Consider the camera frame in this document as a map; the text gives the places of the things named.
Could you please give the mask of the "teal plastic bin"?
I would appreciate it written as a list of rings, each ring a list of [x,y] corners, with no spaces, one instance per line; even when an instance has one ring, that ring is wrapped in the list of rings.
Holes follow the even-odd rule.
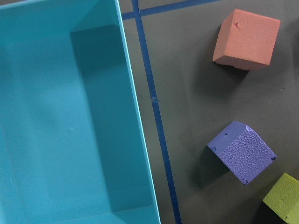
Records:
[[[0,221],[160,223],[118,1],[1,6]]]

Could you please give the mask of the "purple foam block left side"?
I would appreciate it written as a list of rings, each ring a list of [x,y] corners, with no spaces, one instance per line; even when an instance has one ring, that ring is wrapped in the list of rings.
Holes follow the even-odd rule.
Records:
[[[227,125],[207,146],[243,185],[248,185],[277,159],[256,131],[238,121]]]

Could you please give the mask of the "orange foam block left side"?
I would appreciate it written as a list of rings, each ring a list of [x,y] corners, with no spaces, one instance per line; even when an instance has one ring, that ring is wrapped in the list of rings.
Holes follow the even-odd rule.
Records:
[[[221,24],[213,62],[241,70],[270,65],[281,21],[234,9]]]

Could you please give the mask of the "yellow foam block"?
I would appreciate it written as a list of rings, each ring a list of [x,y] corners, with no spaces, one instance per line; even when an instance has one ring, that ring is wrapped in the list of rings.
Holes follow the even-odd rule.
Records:
[[[263,202],[287,224],[299,223],[299,181],[283,173]]]

